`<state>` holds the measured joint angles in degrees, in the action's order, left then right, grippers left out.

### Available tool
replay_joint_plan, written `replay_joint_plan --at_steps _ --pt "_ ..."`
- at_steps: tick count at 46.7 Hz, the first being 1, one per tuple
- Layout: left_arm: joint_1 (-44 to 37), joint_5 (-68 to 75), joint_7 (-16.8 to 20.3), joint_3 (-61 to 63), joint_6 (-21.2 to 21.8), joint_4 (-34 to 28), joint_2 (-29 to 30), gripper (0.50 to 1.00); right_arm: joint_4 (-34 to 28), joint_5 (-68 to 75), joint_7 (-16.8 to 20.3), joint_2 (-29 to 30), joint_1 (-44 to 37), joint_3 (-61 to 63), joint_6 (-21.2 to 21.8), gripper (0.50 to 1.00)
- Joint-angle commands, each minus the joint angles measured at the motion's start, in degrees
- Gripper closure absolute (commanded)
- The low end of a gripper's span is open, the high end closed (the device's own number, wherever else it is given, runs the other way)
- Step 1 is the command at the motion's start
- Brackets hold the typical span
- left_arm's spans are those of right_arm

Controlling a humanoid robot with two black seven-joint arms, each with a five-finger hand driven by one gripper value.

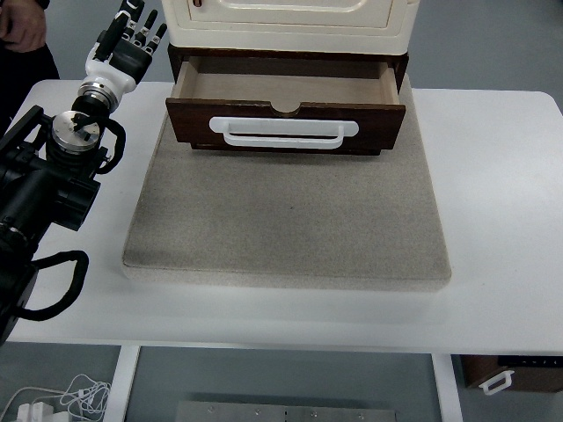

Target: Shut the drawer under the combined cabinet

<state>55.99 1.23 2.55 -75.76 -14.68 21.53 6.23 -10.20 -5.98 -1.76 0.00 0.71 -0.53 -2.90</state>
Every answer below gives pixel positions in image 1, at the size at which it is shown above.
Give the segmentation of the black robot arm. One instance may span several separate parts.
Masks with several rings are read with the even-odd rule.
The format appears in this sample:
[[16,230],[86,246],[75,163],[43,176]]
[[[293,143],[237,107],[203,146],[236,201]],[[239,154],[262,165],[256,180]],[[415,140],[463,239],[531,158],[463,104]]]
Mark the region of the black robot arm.
[[[72,107],[48,116],[35,105],[1,139],[1,339],[20,319],[45,321],[60,315],[80,295],[89,265],[84,251],[34,258],[51,224],[79,230],[100,184],[123,157],[126,133],[111,115],[122,97],[142,81],[167,26],[150,33],[145,3],[124,1],[97,38],[86,77]],[[40,270],[74,263],[69,289],[44,308],[27,309]]]

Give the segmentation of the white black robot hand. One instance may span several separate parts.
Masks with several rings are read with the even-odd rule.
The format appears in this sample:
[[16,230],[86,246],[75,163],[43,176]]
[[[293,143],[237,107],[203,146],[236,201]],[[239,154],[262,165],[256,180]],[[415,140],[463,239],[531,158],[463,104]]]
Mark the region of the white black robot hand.
[[142,81],[167,31],[162,23],[146,42],[157,18],[157,10],[152,10],[134,35],[143,8],[143,0],[121,1],[117,18],[99,34],[87,55],[83,93],[130,93]]

